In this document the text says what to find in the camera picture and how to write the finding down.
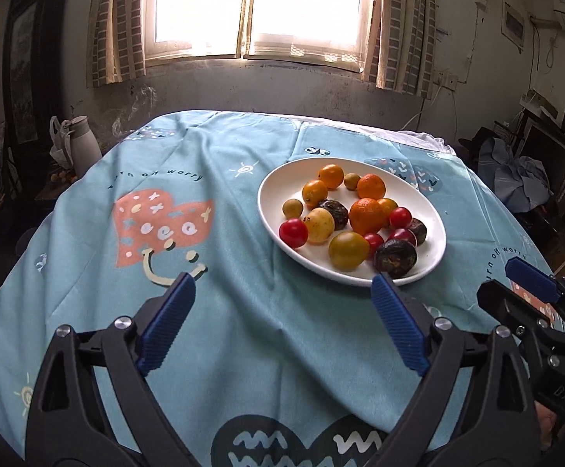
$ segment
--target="checkered curtain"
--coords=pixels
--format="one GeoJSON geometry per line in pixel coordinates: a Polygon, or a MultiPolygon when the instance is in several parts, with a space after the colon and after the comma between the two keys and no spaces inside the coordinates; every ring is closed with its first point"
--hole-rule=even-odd
{"type": "Polygon", "coordinates": [[[364,80],[431,97],[436,0],[374,0],[364,80]]]}
{"type": "Polygon", "coordinates": [[[146,75],[142,0],[92,0],[87,37],[89,88],[146,75]]]}

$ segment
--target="blue tablecloth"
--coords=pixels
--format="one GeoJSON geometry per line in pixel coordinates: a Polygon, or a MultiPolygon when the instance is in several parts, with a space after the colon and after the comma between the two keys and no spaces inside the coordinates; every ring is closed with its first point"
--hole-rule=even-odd
{"type": "MultiPolygon", "coordinates": [[[[196,303],[163,367],[147,378],[196,459],[254,467],[268,460],[258,446],[278,441],[283,465],[363,465],[418,377],[397,355],[368,289],[311,273],[261,224],[263,178],[311,155],[377,165],[434,204],[445,256],[404,288],[434,315],[488,331],[495,321],[476,305],[484,280],[508,284],[504,263],[514,255],[549,272],[512,215],[455,156],[278,116],[156,118],[59,198],[0,289],[0,432],[9,443],[23,454],[31,389],[56,327],[104,328],[163,293],[144,271],[148,250],[157,276],[200,265],[196,303]]],[[[98,379],[117,437],[136,449],[104,370],[98,379]]],[[[433,446],[448,440],[466,387],[462,374],[433,446]]]]}

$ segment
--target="window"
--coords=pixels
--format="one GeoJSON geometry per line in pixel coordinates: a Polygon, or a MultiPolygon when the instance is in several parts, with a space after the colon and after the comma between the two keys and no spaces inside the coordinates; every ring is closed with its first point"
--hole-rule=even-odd
{"type": "Polygon", "coordinates": [[[277,58],[361,71],[373,0],[146,0],[148,61],[277,58]]]}

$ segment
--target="plate rim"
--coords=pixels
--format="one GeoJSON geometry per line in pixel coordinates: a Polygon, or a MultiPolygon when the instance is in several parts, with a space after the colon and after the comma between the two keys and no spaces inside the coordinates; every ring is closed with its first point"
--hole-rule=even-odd
{"type": "Polygon", "coordinates": [[[434,211],[436,217],[440,220],[440,229],[442,230],[442,233],[444,234],[444,245],[440,248],[440,255],[436,259],[436,261],[433,265],[430,265],[427,269],[422,271],[420,274],[417,274],[417,275],[414,275],[414,276],[409,276],[409,277],[400,277],[398,279],[393,279],[393,281],[398,286],[402,286],[404,284],[414,283],[414,282],[419,281],[420,279],[426,277],[428,274],[433,272],[434,269],[436,269],[436,267],[438,265],[440,265],[440,262],[442,261],[442,258],[444,257],[444,254],[446,252],[446,229],[444,227],[444,222],[442,221],[442,217],[440,216],[439,212],[434,207],[434,204],[432,204],[429,201],[429,199],[426,196],[423,195],[423,193],[421,193],[414,186],[409,184],[409,182],[404,181],[400,177],[397,177],[395,174],[391,174],[387,170],[376,167],[375,165],[370,165],[370,163],[365,163],[365,162],[361,162],[361,161],[358,161],[358,160],[351,160],[349,158],[339,158],[339,157],[334,157],[334,156],[328,156],[328,157],[326,157],[326,156],[313,156],[313,157],[306,157],[306,158],[300,158],[300,159],[297,159],[297,160],[287,161],[286,163],[279,165],[274,170],[269,172],[268,175],[265,176],[265,178],[261,181],[261,184],[259,185],[259,191],[257,193],[256,202],[257,202],[257,207],[259,209],[259,216],[261,218],[261,222],[263,223],[263,225],[265,226],[265,229],[268,232],[269,236],[277,244],[277,246],[280,247],[280,249],[282,249],[285,253],[287,253],[291,258],[296,260],[297,263],[299,263],[300,265],[302,265],[304,268],[308,269],[309,271],[314,272],[315,274],[321,275],[321,277],[325,277],[327,279],[330,279],[332,281],[335,281],[335,282],[338,282],[338,283],[341,283],[341,284],[349,284],[349,285],[353,285],[353,286],[361,286],[361,287],[364,287],[364,288],[368,288],[368,287],[371,286],[371,283],[372,283],[371,279],[365,279],[364,277],[356,277],[356,276],[350,276],[350,275],[347,275],[347,274],[341,274],[340,272],[332,271],[328,268],[324,268],[321,265],[318,265],[317,263],[312,262],[310,259],[306,258],[305,256],[301,255],[300,253],[298,253],[293,248],[286,245],[282,241],[282,239],[278,236],[278,233],[276,233],[269,226],[269,223],[266,220],[265,214],[264,214],[263,209],[261,207],[261,193],[262,193],[264,185],[268,181],[269,177],[272,176],[274,173],[276,173],[279,169],[286,167],[286,166],[290,166],[293,163],[302,162],[302,161],[306,161],[306,160],[323,160],[323,161],[343,160],[343,161],[349,162],[349,163],[360,163],[361,165],[365,165],[369,168],[376,169],[376,170],[380,171],[381,173],[390,174],[393,179],[395,179],[399,182],[402,182],[404,185],[406,185],[406,187],[410,188],[416,194],[421,195],[427,201],[427,203],[429,204],[431,209],[434,211]],[[304,265],[304,263],[303,263],[304,261],[310,263],[310,266],[304,265]]]}

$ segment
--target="white zigzag pattern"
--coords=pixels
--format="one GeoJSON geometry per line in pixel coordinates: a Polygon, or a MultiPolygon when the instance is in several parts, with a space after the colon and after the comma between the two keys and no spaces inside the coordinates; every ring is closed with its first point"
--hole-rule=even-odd
{"type": "Polygon", "coordinates": [[[358,432],[354,431],[350,434],[346,441],[344,441],[339,434],[336,434],[334,436],[334,442],[336,443],[336,447],[338,448],[340,455],[347,453],[347,451],[350,449],[350,447],[353,446],[353,444],[356,445],[360,453],[364,453],[366,450],[368,450],[373,443],[375,443],[377,449],[380,449],[380,447],[382,446],[380,434],[378,434],[375,430],[371,431],[369,436],[366,438],[366,441],[363,441],[362,436],[358,432]]]}
{"type": "Polygon", "coordinates": [[[257,430],[254,437],[249,432],[241,432],[241,434],[233,440],[233,444],[239,446],[243,442],[248,449],[254,449],[261,443],[265,449],[269,449],[275,440],[278,440],[282,449],[287,449],[287,441],[279,430],[276,430],[269,436],[266,435],[265,432],[257,430]]]}
{"type": "MultiPolygon", "coordinates": [[[[313,467],[313,463],[310,460],[302,460],[298,465],[293,463],[287,455],[280,459],[280,462],[274,463],[272,460],[271,455],[265,455],[263,458],[263,463],[261,465],[257,464],[252,458],[249,456],[244,456],[241,461],[237,458],[234,453],[228,454],[228,459],[231,461],[233,467],[313,467]]],[[[332,462],[331,456],[326,456],[317,467],[333,467],[334,464],[332,462]]],[[[357,467],[356,462],[352,459],[349,460],[345,467],[357,467]]]]}

